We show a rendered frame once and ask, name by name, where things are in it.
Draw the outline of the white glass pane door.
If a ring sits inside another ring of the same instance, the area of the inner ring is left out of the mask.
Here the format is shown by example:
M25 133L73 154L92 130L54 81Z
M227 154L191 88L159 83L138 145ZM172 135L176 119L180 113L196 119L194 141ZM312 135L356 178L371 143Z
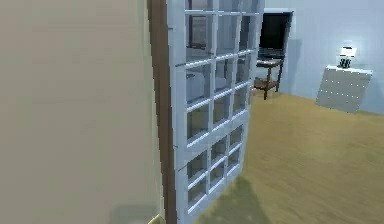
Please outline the white glass pane door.
M177 224L241 173L265 0L166 0Z

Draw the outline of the dark wooden side table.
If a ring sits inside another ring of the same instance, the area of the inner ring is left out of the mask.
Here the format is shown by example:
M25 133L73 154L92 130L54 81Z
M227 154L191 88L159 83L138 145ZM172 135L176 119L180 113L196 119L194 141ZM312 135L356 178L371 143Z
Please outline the dark wooden side table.
M271 89L275 89L276 92L279 91L280 80L283 71L283 59L269 59L269 60L258 60L257 68L264 68L267 70L267 76L265 79L256 77L254 81L254 88L257 90L262 90L264 92L263 98L267 99L268 91ZM274 80L272 78L272 69L279 68L277 79Z

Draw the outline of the black television set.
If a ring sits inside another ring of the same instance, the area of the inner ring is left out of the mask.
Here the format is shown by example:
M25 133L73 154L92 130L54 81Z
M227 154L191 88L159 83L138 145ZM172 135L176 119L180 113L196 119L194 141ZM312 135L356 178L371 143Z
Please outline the black television set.
M283 59L286 53L293 12L273 12L263 15L259 56Z

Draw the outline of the white chest of drawers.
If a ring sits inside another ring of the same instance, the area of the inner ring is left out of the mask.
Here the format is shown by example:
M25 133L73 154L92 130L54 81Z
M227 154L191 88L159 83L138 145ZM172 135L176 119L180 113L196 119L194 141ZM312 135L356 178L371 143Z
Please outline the white chest of drawers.
M373 71L328 65L316 97L316 104L355 114L363 101Z

